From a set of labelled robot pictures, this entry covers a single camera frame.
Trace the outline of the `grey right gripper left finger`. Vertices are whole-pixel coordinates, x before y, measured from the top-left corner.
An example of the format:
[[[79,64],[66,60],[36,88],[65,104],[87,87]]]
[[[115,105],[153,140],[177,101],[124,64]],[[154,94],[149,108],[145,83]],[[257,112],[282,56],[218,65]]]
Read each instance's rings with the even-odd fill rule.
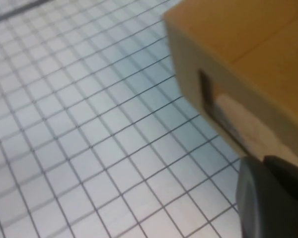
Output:
[[[253,157],[240,163],[236,203],[243,238],[285,238],[288,225],[285,190],[266,166]]]

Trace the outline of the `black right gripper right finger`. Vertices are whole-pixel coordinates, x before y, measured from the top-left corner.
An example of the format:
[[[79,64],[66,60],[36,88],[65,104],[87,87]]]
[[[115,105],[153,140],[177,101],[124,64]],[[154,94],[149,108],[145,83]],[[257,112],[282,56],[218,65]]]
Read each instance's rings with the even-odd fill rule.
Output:
[[[272,155],[265,156],[263,163],[286,194],[298,203],[298,166]],[[292,235],[294,238],[298,238],[298,208],[295,209],[293,205],[289,205],[289,207],[295,213],[291,224]]]

